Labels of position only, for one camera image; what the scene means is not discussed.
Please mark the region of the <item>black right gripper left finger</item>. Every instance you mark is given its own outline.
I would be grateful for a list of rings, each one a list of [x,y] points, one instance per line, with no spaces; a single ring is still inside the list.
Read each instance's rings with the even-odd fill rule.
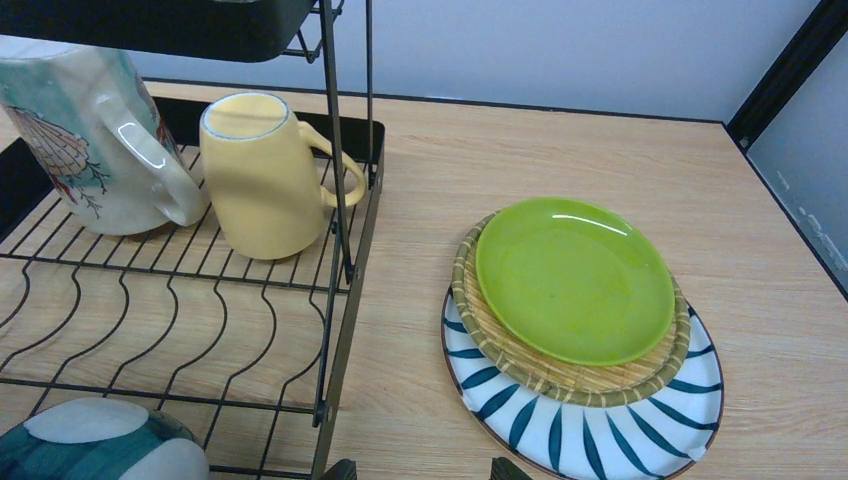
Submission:
[[[357,480],[357,464],[351,459],[341,459],[324,472],[318,480]]]

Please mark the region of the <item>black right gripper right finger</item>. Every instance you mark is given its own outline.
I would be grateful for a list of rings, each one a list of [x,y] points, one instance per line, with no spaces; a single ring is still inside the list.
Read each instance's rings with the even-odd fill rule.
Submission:
[[[532,478],[506,457],[491,461],[490,480],[532,480]]]

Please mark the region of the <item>black wire dish rack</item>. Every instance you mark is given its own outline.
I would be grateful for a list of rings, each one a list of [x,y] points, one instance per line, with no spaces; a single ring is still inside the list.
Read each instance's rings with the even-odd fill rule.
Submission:
[[[327,467],[383,173],[385,129],[339,113],[339,1],[5,1],[8,34],[238,62],[322,60],[328,110],[305,120],[369,178],[290,260],[229,249],[211,211],[110,238],[75,220],[1,125],[1,426],[83,397],[185,422],[220,479],[316,479]]]

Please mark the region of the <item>green plate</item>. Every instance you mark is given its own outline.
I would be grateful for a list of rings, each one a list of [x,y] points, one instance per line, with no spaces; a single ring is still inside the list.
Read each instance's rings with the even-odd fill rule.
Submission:
[[[676,300],[654,245],[617,214],[536,197],[496,213],[477,240],[481,293],[535,351],[593,367],[635,360],[669,331]]]

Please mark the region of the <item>white bowl dark rim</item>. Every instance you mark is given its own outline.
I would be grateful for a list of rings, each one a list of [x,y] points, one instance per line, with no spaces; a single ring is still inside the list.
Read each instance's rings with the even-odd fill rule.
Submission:
[[[52,406],[1,436],[3,479],[207,479],[192,431],[128,401],[84,397]]]

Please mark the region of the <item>yellow handled mug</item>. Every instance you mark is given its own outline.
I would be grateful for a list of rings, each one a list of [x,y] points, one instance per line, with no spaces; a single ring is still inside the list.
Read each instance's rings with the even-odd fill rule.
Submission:
[[[199,121],[204,180],[226,242],[257,260],[291,257],[315,242],[325,212],[340,202],[356,205],[368,179],[347,154],[351,191],[323,186],[313,152],[331,154],[330,141],[276,95],[259,92],[223,97]]]

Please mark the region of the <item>cream ceramic mug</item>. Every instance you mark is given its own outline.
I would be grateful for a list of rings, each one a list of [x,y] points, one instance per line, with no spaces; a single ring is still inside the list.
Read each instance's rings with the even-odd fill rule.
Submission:
[[[209,204],[123,50],[4,35],[1,107],[95,233],[190,226]]]

